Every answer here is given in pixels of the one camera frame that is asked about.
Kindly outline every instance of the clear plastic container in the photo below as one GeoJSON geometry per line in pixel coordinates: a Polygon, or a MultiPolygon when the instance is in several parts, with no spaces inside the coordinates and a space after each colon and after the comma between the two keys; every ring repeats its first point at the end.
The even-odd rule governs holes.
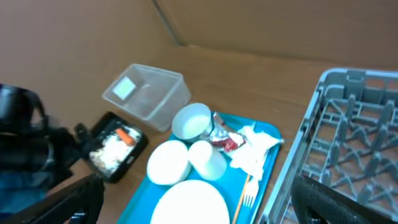
{"type": "Polygon", "coordinates": [[[188,104],[191,93],[180,73],[132,64],[105,90],[103,98],[163,132],[188,104]]]}

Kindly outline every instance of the black tray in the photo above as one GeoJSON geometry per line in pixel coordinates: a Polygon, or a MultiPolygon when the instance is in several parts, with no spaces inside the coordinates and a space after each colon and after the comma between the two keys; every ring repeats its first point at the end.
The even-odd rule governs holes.
{"type": "Polygon", "coordinates": [[[90,158],[85,159],[90,168],[93,169],[95,172],[101,174],[103,179],[109,183],[118,182],[130,168],[131,164],[134,163],[134,161],[148,145],[148,139],[140,129],[131,125],[125,119],[120,118],[118,115],[110,111],[104,114],[104,116],[93,126],[93,128],[91,129],[91,135],[95,140],[102,141],[105,136],[107,136],[115,129],[119,128],[121,125],[134,128],[138,133],[141,134],[142,137],[140,139],[136,139],[137,142],[134,149],[126,156],[126,158],[116,169],[116,171],[114,171],[111,175],[106,175],[94,165],[90,158]]]}

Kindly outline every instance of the blue tray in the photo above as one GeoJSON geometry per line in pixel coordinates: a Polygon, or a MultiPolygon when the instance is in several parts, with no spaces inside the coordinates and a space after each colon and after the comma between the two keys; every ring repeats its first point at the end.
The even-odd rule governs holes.
{"type": "MultiPolygon", "coordinates": [[[[245,125],[252,125],[255,122],[253,119],[242,118],[235,115],[220,113],[221,117],[224,119],[225,123],[235,129],[239,130],[245,125]]],[[[255,132],[265,132],[271,136],[281,139],[280,132],[278,129],[268,123],[258,121],[254,129],[255,132]]],[[[171,140],[177,139],[173,134],[170,136],[171,140]]],[[[254,206],[252,209],[242,206],[239,213],[237,223],[253,223],[256,218],[262,197],[267,188],[268,180],[271,176],[272,168],[274,167],[274,162],[276,160],[279,151],[279,145],[276,145],[270,149],[267,160],[264,164],[264,176],[259,183],[259,193],[256,200],[254,201],[254,206]]],[[[188,180],[196,179],[203,180],[199,174],[192,169],[189,173],[188,180]]],[[[228,207],[229,219],[232,221],[236,206],[238,205],[239,198],[241,196],[244,181],[246,180],[246,173],[241,169],[233,169],[228,166],[225,174],[217,181],[207,181],[213,185],[223,196],[226,205],[228,207]]],[[[148,176],[142,181],[141,185],[137,189],[136,193],[133,195],[132,199],[128,203],[126,209],[123,211],[118,224],[124,223],[150,223],[150,218],[152,217],[152,212],[159,199],[163,196],[166,191],[171,188],[170,186],[160,186],[153,184],[148,176]]]]}

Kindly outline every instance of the fork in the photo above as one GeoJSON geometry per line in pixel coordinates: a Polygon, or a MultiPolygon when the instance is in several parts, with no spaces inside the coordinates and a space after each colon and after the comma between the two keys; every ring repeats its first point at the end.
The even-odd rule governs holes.
{"type": "Polygon", "coordinates": [[[259,180],[252,178],[244,189],[243,206],[252,208],[259,192],[259,180]]]}

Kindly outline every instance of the white napkin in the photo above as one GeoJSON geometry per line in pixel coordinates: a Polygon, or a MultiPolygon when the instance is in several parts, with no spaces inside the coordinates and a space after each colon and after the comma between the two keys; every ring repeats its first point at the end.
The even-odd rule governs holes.
{"type": "Polygon", "coordinates": [[[267,133],[255,133],[252,126],[244,126],[238,132],[246,136],[247,143],[237,150],[227,153],[232,158],[230,166],[240,168],[245,173],[261,180],[264,172],[262,167],[269,149],[283,141],[267,133]]]}

